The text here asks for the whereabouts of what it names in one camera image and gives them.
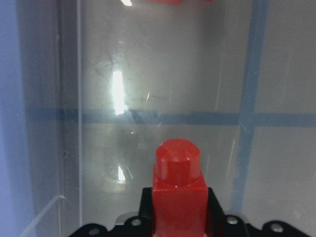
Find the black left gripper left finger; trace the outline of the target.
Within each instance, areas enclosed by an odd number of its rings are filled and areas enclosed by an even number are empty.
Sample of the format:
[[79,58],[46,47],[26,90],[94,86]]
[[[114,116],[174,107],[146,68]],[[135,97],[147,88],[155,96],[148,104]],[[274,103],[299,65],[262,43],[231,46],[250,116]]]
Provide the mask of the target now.
[[153,219],[152,188],[143,188],[138,216],[146,220]]

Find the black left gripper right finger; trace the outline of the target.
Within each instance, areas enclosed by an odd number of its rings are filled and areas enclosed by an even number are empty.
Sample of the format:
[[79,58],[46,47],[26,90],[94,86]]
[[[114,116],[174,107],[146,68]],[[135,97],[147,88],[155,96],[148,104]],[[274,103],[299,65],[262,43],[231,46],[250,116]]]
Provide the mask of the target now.
[[212,188],[208,188],[207,198],[207,219],[217,220],[225,215],[214,191]]

